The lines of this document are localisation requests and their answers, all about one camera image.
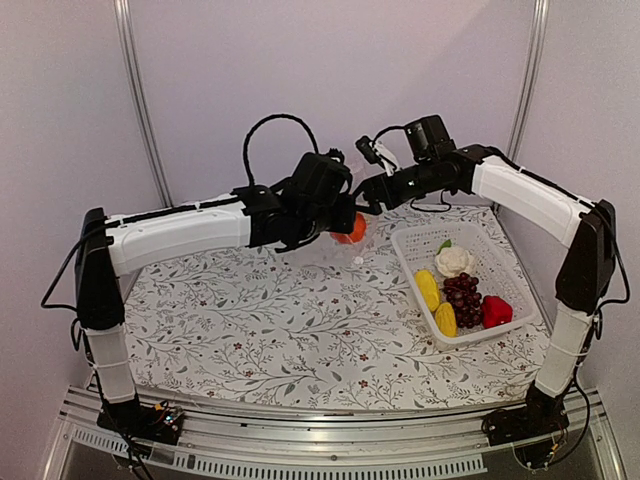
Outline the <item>white toy cauliflower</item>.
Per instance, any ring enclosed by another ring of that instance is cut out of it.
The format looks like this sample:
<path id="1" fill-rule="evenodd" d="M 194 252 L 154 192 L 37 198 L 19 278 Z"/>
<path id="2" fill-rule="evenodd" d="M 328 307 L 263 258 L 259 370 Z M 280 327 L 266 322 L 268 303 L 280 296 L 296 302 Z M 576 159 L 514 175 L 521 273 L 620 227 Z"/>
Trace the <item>white toy cauliflower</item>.
<path id="1" fill-rule="evenodd" d="M 445 241 L 435 256 L 435 266 L 445 278 L 454 278 L 462 273 L 472 275 L 476 270 L 476 258 L 466 248 Z"/>

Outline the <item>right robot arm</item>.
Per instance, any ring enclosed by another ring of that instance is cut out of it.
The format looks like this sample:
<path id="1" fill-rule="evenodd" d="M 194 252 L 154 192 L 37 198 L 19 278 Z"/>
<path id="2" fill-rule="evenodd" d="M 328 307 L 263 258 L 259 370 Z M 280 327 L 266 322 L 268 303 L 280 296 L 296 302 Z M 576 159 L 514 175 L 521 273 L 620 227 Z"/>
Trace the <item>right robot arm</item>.
<path id="1" fill-rule="evenodd" d="M 606 200 L 593 203 L 515 165 L 499 149 L 457 147 L 438 115 L 402 126 L 415 164 L 392 167 L 356 188 L 361 211 L 379 214 L 429 193 L 476 195 L 542 228 L 567 249 L 555 281 L 558 306 L 549 347 L 527 393 L 517 427 L 537 436 L 552 424 L 559 402 L 601 335 L 602 308 L 615 270 L 622 267 L 616 212 Z"/>

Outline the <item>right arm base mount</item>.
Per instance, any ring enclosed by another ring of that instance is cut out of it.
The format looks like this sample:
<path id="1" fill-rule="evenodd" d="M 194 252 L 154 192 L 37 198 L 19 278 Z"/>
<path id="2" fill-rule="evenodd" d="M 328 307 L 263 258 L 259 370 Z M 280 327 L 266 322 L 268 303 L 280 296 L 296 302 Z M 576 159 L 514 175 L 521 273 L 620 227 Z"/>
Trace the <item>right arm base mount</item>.
<path id="1" fill-rule="evenodd" d="M 549 396 L 532 383 L 523 406 L 488 413 L 482 419 L 481 431 L 491 446 L 560 432 L 569 426 L 564 407 L 567 392 L 565 389 L 557 396 Z"/>

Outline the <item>orange toy pumpkin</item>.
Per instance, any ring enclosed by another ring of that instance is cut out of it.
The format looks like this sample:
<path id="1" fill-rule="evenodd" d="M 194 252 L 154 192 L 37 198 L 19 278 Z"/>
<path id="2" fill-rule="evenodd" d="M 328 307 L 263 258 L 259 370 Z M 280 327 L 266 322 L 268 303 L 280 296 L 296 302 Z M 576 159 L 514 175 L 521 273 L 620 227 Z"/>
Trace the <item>orange toy pumpkin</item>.
<path id="1" fill-rule="evenodd" d="M 340 244 L 354 245 L 361 242 L 364 239 L 366 230 L 367 230 L 366 218 L 362 213 L 357 212 L 355 216 L 353 230 L 351 233 L 349 234 L 331 233 L 330 236 L 332 239 L 334 239 L 336 242 Z"/>

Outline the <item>white plastic basket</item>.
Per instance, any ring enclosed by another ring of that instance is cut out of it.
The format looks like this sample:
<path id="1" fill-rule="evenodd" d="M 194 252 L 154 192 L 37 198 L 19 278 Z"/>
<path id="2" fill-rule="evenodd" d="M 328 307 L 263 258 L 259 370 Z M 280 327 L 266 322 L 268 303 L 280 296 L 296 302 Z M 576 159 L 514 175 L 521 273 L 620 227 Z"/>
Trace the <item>white plastic basket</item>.
<path id="1" fill-rule="evenodd" d="M 531 295 L 481 226 L 404 228 L 391 242 L 438 350 L 496 338 L 535 319 Z"/>

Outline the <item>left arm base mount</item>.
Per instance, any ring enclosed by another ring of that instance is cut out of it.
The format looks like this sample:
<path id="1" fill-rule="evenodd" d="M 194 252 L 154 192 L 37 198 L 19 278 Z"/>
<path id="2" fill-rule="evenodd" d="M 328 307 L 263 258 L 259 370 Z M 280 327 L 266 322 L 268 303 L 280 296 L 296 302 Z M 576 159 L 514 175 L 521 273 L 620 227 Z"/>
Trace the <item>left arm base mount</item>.
<path id="1" fill-rule="evenodd" d="M 140 403 L 137 393 L 131 400 L 110 402 L 103 393 L 99 377 L 94 377 L 101 399 L 101 411 L 97 419 L 99 427 L 126 439 L 144 439 L 173 446 L 178 444 L 185 419 L 183 408 L 170 406 L 166 400 L 146 406 Z"/>

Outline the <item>clear zip top bag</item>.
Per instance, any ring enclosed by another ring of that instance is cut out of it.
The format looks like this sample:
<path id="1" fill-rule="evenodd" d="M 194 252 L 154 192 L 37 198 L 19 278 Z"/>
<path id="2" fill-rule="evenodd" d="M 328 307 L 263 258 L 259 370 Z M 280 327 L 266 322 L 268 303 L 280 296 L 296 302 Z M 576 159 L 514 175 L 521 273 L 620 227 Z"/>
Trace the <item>clear zip top bag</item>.
<path id="1" fill-rule="evenodd" d="M 379 169 L 372 167 L 364 160 L 355 149 L 351 149 L 346 154 L 345 164 L 350 168 L 353 175 L 352 193 L 371 173 L 380 172 Z M 357 212 L 355 214 L 355 225 L 350 234 L 331 233 L 329 235 L 328 245 L 325 248 L 327 259 L 335 260 L 340 265 L 363 266 L 365 252 L 373 242 L 377 221 L 377 216 Z"/>

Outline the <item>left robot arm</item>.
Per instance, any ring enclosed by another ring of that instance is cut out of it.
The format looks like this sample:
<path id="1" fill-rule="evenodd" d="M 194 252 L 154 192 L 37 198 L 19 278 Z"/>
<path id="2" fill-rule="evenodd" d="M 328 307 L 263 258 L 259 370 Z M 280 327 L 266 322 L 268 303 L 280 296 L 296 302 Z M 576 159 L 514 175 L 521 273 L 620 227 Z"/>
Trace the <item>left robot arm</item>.
<path id="1" fill-rule="evenodd" d="M 203 252 L 279 243 L 283 251 L 325 231 L 344 233 L 355 213 L 352 174 L 337 150 L 306 153 L 294 173 L 272 187 L 249 185 L 199 203 L 131 216 L 85 216 L 75 266 L 76 308 L 111 419 L 128 434 L 148 426 L 136 402 L 125 341 L 119 279 L 190 262 Z"/>

